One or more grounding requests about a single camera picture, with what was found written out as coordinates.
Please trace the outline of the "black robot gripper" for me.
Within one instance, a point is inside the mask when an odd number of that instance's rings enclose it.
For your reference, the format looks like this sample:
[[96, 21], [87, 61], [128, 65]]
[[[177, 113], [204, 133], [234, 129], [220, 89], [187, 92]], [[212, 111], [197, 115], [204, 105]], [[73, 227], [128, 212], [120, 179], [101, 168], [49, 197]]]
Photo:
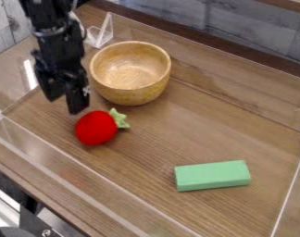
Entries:
[[48, 101], [54, 101], [63, 96], [64, 85], [68, 112], [75, 115], [89, 105], [81, 30], [41, 29], [33, 30], [32, 35], [38, 45], [30, 55], [41, 92]]

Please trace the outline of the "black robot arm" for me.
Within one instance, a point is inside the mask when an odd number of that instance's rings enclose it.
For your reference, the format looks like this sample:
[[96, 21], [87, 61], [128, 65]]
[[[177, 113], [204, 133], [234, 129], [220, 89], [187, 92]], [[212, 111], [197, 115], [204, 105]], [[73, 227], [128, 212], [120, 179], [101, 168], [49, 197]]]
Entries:
[[89, 83], [80, 63], [85, 35], [71, 16], [71, 1], [18, 0], [18, 3], [38, 45], [30, 55], [42, 94], [49, 101], [64, 95], [68, 112], [76, 114], [89, 105]]

